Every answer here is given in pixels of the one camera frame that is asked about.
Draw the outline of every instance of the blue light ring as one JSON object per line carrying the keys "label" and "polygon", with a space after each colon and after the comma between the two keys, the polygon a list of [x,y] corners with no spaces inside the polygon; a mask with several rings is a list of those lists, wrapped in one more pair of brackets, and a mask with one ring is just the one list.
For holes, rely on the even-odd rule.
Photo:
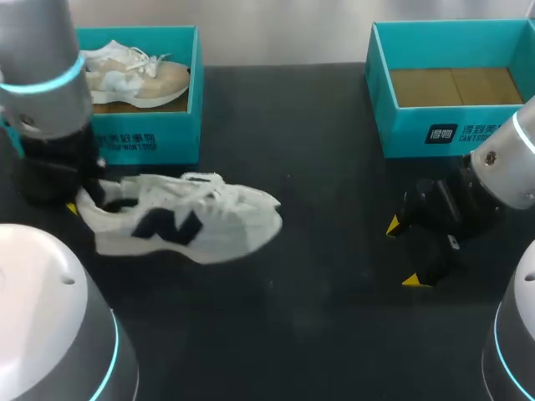
{"label": "blue light ring", "polygon": [[535,145],[532,143],[532,141],[527,137],[526,133],[518,123],[518,117],[517,113],[512,115],[512,124],[515,126],[515,130],[518,133],[518,136],[520,136],[520,139],[526,144],[526,146],[532,151],[533,154],[535,154]]}
{"label": "blue light ring", "polygon": [[41,84],[31,85],[10,85],[0,83],[0,89],[12,94],[44,94],[46,92],[61,88],[78,77],[84,68],[84,64],[85,58],[80,54],[74,65],[57,78],[50,79],[49,81],[42,82]]}
{"label": "blue light ring", "polygon": [[535,398],[533,398],[529,393],[522,387],[522,385],[518,382],[518,380],[512,375],[511,370],[505,363],[505,359],[503,358],[502,351],[500,350],[500,345],[498,344],[498,335],[497,335],[497,322],[498,322],[498,313],[500,312],[500,307],[502,306],[502,303],[500,302],[500,305],[498,306],[498,310],[496,311],[496,317],[494,318],[494,341],[496,343],[496,350],[498,352],[498,357],[500,358],[500,361],[502,361],[503,368],[511,378],[512,382],[515,383],[515,385],[518,387],[518,389],[526,396],[527,399],[530,401],[535,401]]}
{"label": "blue light ring", "polygon": [[115,363],[117,362],[117,354],[119,353],[119,328],[117,327],[117,320],[115,319],[114,313],[111,311],[111,317],[114,319],[114,326],[115,326],[115,347],[114,347],[114,354],[111,357],[110,367],[108,368],[108,371],[106,372],[106,375],[102,379],[102,383],[100,383],[100,386],[97,388],[97,391],[94,392],[93,397],[89,399],[89,401],[96,401],[97,398],[102,394],[104,389],[106,388],[106,385],[108,384],[111,374],[114,371]]}

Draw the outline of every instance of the shoelace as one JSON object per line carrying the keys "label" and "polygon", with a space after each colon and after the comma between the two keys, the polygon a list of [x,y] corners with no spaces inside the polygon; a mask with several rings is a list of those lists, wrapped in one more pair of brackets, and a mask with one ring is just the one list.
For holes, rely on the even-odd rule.
{"label": "shoelace", "polygon": [[[159,186],[160,188],[179,195],[173,190],[176,184],[175,178],[163,176],[146,175],[146,187],[141,192],[150,190],[151,187]],[[181,202],[196,202],[201,205],[202,209],[213,216],[221,213],[222,218],[226,218],[229,213],[239,211],[244,206],[253,206],[257,209],[274,209],[279,206],[278,201],[270,195],[251,195],[247,190],[239,185],[228,185],[218,174],[213,173],[186,173],[181,177],[182,180],[189,180],[197,183],[197,188],[188,196],[182,197]]]}
{"label": "shoelace", "polygon": [[156,78],[156,75],[158,74],[158,66],[162,60],[169,55],[170,53],[162,54],[158,58],[156,56],[149,57],[147,53],[139,48],[130,48],[129,56],[134,56],[135,62],[129,65],[126,70],[130,71],[131,69],[139,69],[140,73],[145,71],[150,77]]}

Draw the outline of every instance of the teal shoe box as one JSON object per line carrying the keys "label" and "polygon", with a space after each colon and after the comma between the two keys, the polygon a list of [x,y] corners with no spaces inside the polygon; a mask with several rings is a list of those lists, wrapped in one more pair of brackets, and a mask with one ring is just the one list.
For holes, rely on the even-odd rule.
{"label": "teal shoe box", "polygon": [[[519,101],[400,107],[393,72],[429,70],[440,75],[450,71],[464,74],[465,82],[473,84],[466,79],[473,69],[488,76],[499,69],[506,71]],[[527,19],[374,23],[365,76],[385,157],[469,153],[535,94],[533,71],[535,25]],[[491,78],[487,86],[496,81]],[[461,99],[462,90],[453,88],[452,96]],[[438,98],[449,89],[437,83],[427,84],[424,90]]]}
{"label": "teal shoe box", "polygon": [[[196,164],[204,92],[204,66],[197,27],[78,28],[76,33],[83,50],[101,48],[114,39],[125,46],[140,48],[149,56],[169,53],[167,61],[182,63],[191,69],[186,111],[158,111],[161,108],[157,108],[136,113],[94,114],[94,135],[106,163]],[[20,151],[18,134],[12,129],[8,132]]]}

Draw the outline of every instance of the sneaker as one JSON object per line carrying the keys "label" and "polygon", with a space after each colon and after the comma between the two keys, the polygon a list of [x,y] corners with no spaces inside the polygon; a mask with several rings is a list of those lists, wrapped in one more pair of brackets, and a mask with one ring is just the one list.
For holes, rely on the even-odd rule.
{"label": "sneaker", "polygon": [[187,66],[163,61],[169,54],[149,57],[115,40],[99,50],[81,53],[93,104],[126,102],[141,109],[158,107],[178,98],[190,86]]}
{"label": "sneaker", "polygon": [[172,250],[201,264],[230,261],[268,243],[283,223],[271,195],[226,184],[217,174],[137,175],[100,184],[102,209],[85,190],[76,200],[100,255]]}

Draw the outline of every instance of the open shoe box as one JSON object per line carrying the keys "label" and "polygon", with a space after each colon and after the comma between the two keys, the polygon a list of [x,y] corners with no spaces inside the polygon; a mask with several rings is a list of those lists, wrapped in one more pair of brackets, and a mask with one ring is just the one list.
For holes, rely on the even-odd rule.
{"label": "open shoe box", "polygon": [[375,23],[366,80],[385,157],[464,155],[535,94],[532,21]]}
{"label": "open shoe box", "polygon": [[197,27],[78,28],[80,48],[94,50],[114,39],[149,55],[190,67],[189,91],[154,109],[129,104],[95,105],[93,129],[109,165],[194,165],[198,162],[204,66]]}

